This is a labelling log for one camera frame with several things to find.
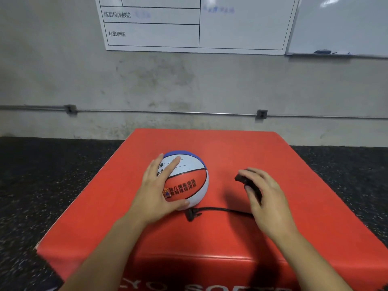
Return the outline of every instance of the concrete wall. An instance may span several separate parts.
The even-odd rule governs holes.
[[[94,0],[0,0],[0,104],[388,117],[388,60],[108,52]],[[137,127],[278,132],[388,146],[388,121],[0,111],[0,135],[127,137]]]

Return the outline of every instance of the basketball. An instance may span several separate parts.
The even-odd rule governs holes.
[[[167,179],[163,196],[167,201],[187,199],[190,201],[187,208],[190,208],[196,206],[205,196],[209,185],[209,173],[198,156],[187,151],[172,151],[164,155],[157,176],[177,156],[180,156],[180,162]]]

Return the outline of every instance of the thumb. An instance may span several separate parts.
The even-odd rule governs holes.
[[[186,199],[182,199],[182,200],[169,202],[168,207],[169,207],[170,212],[172,212],[174,210],[186,209],[186,207],[189,206],[189,204],[190,204],[190,201],[188,201]]]
[[[251,204],[252,213],[259,213],[261,206],[259,200],[257,200],[255,191],[250,186],[244,186],[245,192],[248,195],[249,202]]]

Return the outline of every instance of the whiteboard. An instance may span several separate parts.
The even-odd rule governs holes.
[[[300,0],[287,54],[388,57],[388,0]]]
[[[298,0],[96,0],[107,50],[283,55]]]

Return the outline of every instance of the forearm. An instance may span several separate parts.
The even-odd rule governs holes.
[[[144,225],[128,212],[65,282],[60,291],[116,291]]]
[[[332,266],[298,232],[276,242],[303,291],[351,291]]]

